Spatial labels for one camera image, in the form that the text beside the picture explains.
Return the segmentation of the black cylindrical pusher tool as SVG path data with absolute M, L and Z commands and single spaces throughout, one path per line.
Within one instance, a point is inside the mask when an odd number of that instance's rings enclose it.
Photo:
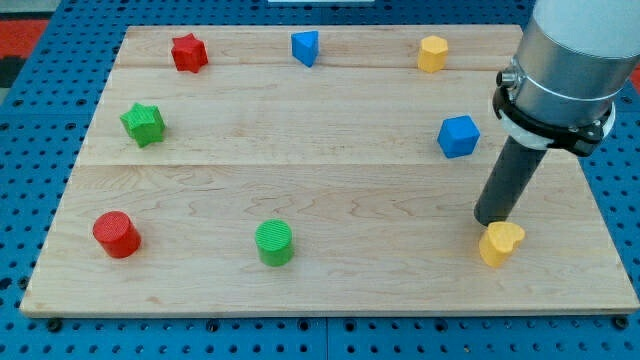
M 475 219 L 484 226 L 506 221 L 546 153 L 508 137 L 475 205 Z

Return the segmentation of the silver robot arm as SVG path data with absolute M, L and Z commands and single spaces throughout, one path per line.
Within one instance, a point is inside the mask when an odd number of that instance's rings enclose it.
M 614 100 L 639 63 L 639 0 L 538 0 L 494 113 L 508 137 L 475 205 L 506 220 L 550 149 L 591 155 L 616 119 Z

